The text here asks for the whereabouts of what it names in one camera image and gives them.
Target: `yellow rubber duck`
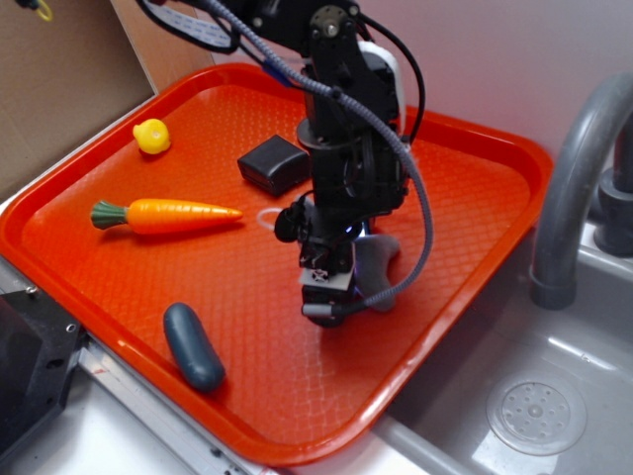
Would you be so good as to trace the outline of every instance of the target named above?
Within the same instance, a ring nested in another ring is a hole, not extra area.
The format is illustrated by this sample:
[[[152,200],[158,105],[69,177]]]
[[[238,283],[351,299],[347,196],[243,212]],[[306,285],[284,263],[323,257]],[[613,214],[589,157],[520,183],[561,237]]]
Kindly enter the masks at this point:
[[[147,119],[132,130],[138,147],[145,153],[157,154],[171,146],[167,126],[158,119]]]

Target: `sink drain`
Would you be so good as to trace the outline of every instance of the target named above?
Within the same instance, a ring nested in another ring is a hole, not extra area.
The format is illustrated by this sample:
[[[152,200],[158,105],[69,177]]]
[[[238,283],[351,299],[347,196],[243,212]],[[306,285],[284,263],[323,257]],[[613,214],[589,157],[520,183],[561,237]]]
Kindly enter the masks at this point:
[[[529,455],[553,455],[568,449],[587,423],[580,393],[567,382],[536,371],[499,381],[488,397],[487,411],[495,434]]]

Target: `faucet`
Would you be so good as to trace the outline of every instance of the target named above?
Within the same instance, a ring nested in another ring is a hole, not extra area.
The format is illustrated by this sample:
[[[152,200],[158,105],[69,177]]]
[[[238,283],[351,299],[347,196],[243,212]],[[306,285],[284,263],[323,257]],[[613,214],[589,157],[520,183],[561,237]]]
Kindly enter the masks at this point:
[[[613,166],[602,172],[612,149]],[[597,247],[633,255],[633,72],[604,80],[565,138],[530,266],[530,297],[539,307],[561,310],[576,299],[578,249],[592,202],[599,203],[600,223],[593,235]]]

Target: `black box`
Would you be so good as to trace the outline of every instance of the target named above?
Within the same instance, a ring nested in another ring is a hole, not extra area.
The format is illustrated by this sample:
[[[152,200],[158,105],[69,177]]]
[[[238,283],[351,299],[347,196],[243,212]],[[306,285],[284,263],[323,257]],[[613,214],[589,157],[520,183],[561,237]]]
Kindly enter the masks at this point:
[[[279,196],[310,178],[305,150],[273,136],[237,161],[244,179],[273,196]]]

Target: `tray rim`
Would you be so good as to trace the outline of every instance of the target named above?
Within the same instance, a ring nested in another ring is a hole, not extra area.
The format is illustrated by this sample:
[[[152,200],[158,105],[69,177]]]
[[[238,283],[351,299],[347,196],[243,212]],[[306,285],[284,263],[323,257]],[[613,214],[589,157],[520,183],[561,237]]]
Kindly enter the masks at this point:
[[[254,80],[256,80],[256,87],[253,87]],[[20,248],[20,232],[23,225],[40,208],[44,195],[57,196],[74,183],[77,177],[83,176],[107,160],[110,156],[109,150],[114,152],[120,148],[120,143],[128,143],[131,136],[130,130],[134,124],[149,117],[161,117],[177,108],[183,98],[188,99],[203,90],[222,85],[241,85],[286,100],[303,102],[303,95],[300,92],[284,88],[260,72],[257,67],[248,64],[230,63],[211,66],[183,78],[163,93],[145,102],[115,128],[76,150],[64,163],[56,166],[40,180],[23,190],[0,215],[0,254],[34,283],[50,293],[72,315],[85,315],[87,312],[99,313],[98,306],[87,299],[77,299],[78,296],[70,288],[62,285],[63,279],[53,269],[47,268],[36,255],[24,252],[26,249]],[[408,108],[408,113],[412,115],[414,109]],[[452,149],[513,168],[529,185],[530,201],[518,219],[510,225],[503,237],[438,313],[433,324],[429,325],[407,349],[401,364],[397,365],[387,378],[390,384],[377,388],[368,400],[371,404],[366,402],[348,424],[332,432],[328,437],[296,445],[277,442],[271,445],[271,442],[258,434],[253,427],[237,417],[232,417],[231,414],[223,413],[221,408],[210,411],[209,405],[213,405],[213,399],[191,398],[186,388],[168,384],[172,381],[170,374],[151,364],[150,360],[136,354],[133,348],[117,344],[120,337],[116,329],[101,327],[97,339],[106,343],[112,351],[141,375],[144,377],[147,377],[147,374],[151,375],[147,379],[172,400],[178,401],[177,404],[187,401],[182,405],[186,412],[190,415],[203,414],[204,416],[197,418],[197,421],[246,458],[273,466],[291,466],[317,461],[346,446],[369,430],[396,396],[397,390],[404,386],[441,337],[459,320],[463,310],[534,225],[553,167],[549,155],[543,148],[528,139],[437,113],[425,112],[420,137],[431,143],[444,145],[451,143]],[[459,148],[452,146],[455,137],[464,139],[459,141],[461,145]],[[495,153],[493,155],[486,153],[486,156],[483,156],[492,143],[495,144]],[[103,159],[91,160],[88,167],[81,159],[90,155],[94,149],[102,149]],[[508,161],[510,155],[518,155],[522,159]],[[498,264],[490,266],[491,261]]]

